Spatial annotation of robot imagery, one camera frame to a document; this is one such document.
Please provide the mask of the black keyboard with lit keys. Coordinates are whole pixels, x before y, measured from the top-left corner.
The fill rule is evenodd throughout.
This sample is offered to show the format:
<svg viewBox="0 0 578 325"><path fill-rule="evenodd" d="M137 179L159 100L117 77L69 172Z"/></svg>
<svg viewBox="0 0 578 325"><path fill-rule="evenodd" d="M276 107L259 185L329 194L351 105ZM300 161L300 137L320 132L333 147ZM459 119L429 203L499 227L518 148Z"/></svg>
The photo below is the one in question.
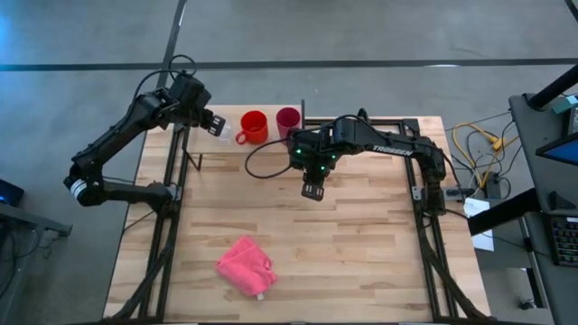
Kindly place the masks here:
<svg viewBox="0 0 578 325"><path fill-rule="evenodd" d="M554 263L578 267L578 218L551 217L546 234Z"/></svg>

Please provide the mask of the screen with blue display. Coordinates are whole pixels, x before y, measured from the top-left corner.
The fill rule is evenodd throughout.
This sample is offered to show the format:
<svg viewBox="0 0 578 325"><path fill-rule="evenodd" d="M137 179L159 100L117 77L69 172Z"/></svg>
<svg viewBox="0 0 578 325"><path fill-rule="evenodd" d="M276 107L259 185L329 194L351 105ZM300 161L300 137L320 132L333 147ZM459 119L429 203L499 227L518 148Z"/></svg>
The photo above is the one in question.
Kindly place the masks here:
<svg viewBox="0 0 578 325"><path fill-rule="evenodd" d="M536 149L536 155L578 166L578 132Z"/></svg>

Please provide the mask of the red mug with handle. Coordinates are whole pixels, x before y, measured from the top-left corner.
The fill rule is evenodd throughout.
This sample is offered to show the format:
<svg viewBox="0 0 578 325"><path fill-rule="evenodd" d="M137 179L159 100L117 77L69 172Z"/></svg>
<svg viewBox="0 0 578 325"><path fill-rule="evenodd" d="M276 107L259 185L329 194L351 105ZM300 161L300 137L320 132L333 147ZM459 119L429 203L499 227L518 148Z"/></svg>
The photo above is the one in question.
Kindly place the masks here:
<svg viewBox="0 0 578 325"><path fill-rule="evenodd" d="M238 144L264 144L268 139L266 115L257 110L246 112L240 119L241 130L236 135Z"/></svg>

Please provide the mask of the grey side desk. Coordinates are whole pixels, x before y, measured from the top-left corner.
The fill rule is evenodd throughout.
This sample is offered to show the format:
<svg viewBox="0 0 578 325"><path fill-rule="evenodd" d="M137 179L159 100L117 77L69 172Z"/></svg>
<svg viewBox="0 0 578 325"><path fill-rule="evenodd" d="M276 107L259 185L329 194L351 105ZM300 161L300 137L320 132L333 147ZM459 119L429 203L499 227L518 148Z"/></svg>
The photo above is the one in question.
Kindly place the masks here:
<svg viewBox="0 0 578 325"><path fill-rule="evenodd" d="M536 155L536 150L562 137L564 118L538 112L523 96L508 99L523 145L539 213L527 213L528 230L541 255L537 258L555 325L578 325L578 267L556 265L547 235L551 217L578 218L578 166Z"/></svg>

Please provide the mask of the grey stand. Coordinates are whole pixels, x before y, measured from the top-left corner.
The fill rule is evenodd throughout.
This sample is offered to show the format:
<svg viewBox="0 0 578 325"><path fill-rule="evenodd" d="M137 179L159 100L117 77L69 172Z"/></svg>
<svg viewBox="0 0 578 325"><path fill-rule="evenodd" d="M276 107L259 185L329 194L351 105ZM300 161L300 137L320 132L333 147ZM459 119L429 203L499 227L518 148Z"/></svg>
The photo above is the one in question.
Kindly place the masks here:
<svg viewBox="0 0 578 325"><path fill-rule="evenodd" d="M72 230L72 225L41 217L4 203L0 203L0 216L34 225L42 230L51 230L63 237L67 237Z"/></svg>

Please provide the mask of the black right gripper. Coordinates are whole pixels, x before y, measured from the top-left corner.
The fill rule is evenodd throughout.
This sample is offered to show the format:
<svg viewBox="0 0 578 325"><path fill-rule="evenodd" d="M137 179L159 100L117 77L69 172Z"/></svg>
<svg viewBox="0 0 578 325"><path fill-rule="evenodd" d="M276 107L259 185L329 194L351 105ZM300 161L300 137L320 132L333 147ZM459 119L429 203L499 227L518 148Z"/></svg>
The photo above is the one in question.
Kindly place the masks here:
<svg viewBox="0 0 578 325"><path fill-rule="evenodd" d="M338 160L338 155L329 147L330 130L327 128L295 129L289 133L288 144L290 167L304 172L302 196L321 201L324 195L325 178L335 168Z"/></svg>

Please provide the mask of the white paper sheet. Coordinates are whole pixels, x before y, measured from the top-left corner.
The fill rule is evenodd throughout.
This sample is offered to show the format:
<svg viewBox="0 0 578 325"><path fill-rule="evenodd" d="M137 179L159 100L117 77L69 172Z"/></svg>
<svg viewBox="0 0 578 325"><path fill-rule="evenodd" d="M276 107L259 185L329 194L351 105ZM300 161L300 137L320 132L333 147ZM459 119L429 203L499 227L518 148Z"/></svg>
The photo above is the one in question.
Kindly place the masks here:
<svg viewBox="0 0 578 325"><path fill-rule="evenodd" d="M467 218L474 217L490 208L490 204L485 200L467 198L463 204L464 214ZM494 239L491 230L471 237L475 249L484 251L494 251Z"/></svg>

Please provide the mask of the teal box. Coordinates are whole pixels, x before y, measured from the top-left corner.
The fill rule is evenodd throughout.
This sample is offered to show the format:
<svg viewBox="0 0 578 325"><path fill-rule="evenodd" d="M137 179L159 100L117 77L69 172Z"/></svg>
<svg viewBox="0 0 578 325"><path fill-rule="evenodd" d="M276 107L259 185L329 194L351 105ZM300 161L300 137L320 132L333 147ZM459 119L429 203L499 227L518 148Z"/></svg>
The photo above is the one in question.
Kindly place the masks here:
<svg viewBox="0 0 578 325"><path fill-rule="evenodd" d="M558 115L575 107L578 107L578 94L558 97L551 105L551 109Z"/></svg>

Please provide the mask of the pink cloth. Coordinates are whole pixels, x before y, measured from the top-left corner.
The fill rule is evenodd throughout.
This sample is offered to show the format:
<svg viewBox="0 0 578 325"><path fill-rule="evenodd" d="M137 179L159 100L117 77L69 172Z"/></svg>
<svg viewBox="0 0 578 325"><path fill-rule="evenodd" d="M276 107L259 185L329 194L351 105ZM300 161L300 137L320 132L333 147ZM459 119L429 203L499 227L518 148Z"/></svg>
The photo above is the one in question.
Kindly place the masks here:
<svg viewBox="0 0 578 325"><path fill-rule="evenodd" d="M258 301L265 299L265 292L277 281L272 260L247 236L240 237L215 268L236 289Z"/></svg>

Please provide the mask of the pink plastic cup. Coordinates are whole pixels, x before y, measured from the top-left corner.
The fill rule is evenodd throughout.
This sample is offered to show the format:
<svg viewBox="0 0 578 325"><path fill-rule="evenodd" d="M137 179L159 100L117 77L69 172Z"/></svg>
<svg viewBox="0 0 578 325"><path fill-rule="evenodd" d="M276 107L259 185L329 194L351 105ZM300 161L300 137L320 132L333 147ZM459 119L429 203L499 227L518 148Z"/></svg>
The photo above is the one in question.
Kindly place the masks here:
<svg viewBox="0 0 578 325"><path fill-rule="evenodd" d="M285 139L290 131L301 127L302 117L298 109L284 107L277 112L275 121L279 138Z"/></svg>

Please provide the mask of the black power strip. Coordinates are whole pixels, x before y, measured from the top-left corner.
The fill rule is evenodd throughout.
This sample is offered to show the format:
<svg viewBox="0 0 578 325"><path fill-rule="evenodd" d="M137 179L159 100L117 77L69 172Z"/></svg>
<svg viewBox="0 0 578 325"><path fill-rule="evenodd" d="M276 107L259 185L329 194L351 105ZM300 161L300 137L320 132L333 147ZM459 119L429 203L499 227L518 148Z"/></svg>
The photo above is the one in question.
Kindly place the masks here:
<svg viewBox="0 0 578 325"><path fill-rule="evenodd" d="M443 195L446 200L461 201L463 198L470 197L475 193L473 188L444 188Z"/></svg>

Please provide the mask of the clear plastic cup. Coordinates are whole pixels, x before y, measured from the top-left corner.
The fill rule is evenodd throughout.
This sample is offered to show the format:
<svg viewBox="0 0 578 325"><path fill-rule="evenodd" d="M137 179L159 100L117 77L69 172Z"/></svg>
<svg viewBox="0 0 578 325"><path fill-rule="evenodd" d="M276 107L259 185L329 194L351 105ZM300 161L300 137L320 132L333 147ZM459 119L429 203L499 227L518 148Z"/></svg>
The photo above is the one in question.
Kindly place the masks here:
<svg viewBox="0 0 578 325"><path fill-rule="evenodd" d="M231 125L230 123L226 120L226 124L222 129L222 133L221 135L218 137L219 142L222 145L229 145L231 143L231 139L232 139L232 132L231 132Z"/></svg>

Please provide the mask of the black diagonal pole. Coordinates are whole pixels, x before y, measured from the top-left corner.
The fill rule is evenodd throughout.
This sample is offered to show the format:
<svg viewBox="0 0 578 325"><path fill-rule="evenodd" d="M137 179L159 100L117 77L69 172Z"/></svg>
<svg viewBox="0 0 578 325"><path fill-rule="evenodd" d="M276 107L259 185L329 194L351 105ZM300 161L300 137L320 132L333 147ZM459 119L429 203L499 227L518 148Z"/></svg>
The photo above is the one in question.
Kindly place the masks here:
<svg viewBox="0 0 578 325"><path fill-rule="evenodd" d="M545 106L563 92L578 83L578 64L566 71L548 86L527 100L528 105L536 111L544 111Z"/></svg>

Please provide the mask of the black aluminium table frame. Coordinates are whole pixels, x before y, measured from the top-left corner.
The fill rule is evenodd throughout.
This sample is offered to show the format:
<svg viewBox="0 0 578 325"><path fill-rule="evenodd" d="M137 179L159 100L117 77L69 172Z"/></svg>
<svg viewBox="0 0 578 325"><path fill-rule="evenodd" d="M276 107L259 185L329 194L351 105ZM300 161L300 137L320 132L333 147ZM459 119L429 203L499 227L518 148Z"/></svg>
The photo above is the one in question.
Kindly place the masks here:
<svg viewBox="0 0 578 325"><path fill-rule="evenodd" d="M407 163L346 156L321 201L301 194L274 144L222 145L199 131L189 169L163 317L174 322L377 322L432 317ZM215 269L240 237L269 255L277 282L258 301Z"/></svg>

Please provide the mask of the black slanted bar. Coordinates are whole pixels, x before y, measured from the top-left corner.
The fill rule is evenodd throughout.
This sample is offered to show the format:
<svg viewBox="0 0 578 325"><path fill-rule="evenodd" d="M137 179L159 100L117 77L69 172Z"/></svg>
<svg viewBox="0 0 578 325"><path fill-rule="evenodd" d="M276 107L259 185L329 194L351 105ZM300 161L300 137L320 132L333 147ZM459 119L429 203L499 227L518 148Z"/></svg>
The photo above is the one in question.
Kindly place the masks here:
<svg viewBox="0 0 578 325"><path fill-rule="evenodd" d="M468 218L471 236L523 217L527 212L540 212L541 207L535 189L526 190L517 196Z"/></svg>

